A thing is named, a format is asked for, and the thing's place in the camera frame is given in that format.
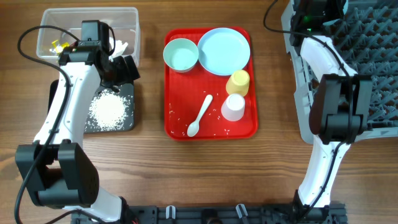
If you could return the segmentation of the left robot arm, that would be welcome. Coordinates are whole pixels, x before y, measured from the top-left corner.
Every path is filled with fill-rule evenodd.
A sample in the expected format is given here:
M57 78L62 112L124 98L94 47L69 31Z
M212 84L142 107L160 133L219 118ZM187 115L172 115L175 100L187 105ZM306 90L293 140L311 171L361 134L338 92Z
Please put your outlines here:
M38 207L62 209L98 223L137 223L126 200L100 186L98 171L83 150L83 134L98 88L117 91L139 78L132 57L114 57L113 29L83 21L81 35L58 56L57 89L47 117L31 144L17 147L21 192Z

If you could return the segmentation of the yellow snack wrapper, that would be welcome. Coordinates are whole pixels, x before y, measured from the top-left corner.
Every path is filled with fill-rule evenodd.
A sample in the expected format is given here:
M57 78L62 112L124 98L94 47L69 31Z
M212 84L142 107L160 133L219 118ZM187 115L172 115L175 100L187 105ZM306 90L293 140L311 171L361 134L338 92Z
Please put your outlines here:
M52 42L52 46L49 49L51 55L59 55L62 53L65 47L69 47L70 44L68 42L60 43L59 40L55 40Z

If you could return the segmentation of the white tissue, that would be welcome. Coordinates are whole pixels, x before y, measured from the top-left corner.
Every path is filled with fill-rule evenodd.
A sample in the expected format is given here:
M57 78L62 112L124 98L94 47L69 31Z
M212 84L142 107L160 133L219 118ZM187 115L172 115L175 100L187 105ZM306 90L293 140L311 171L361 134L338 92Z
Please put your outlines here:
M109 57L110 59L121 56L128 47L127 42L123 42L121 40L114 40L112 37L109 38L109 43L111 50L113 50L115 47L113 54Z

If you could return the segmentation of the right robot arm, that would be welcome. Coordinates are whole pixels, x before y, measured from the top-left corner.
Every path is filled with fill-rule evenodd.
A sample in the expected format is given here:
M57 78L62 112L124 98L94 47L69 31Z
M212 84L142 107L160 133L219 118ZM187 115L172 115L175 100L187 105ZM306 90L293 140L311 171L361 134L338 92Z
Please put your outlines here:
M319 82L308 124L314 137L305 178L295 193L296 222L324 222L341 160L367 126L369 75L358 75L339 55L324 25L343 18L347 1L294 1L290 43Z

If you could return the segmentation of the light blue bowl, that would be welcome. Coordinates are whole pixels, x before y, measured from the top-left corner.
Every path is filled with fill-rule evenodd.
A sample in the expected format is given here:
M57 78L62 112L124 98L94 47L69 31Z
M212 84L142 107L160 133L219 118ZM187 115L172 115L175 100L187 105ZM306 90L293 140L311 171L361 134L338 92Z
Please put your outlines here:
M324 22L323 25L324 26L332 26L336 22L339 22L339 21L342 21L342 20L343 20L343 18L334 19L334 20L331 20L331 21Z

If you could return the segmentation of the light blue plate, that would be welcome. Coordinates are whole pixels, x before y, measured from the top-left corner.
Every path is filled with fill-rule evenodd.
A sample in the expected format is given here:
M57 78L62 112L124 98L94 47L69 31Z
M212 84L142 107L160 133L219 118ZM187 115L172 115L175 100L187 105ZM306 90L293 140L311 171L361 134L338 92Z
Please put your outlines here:
M240 32L226 27L206 32L197 47L201 66L218 76L242 70L251 56L248 40Z

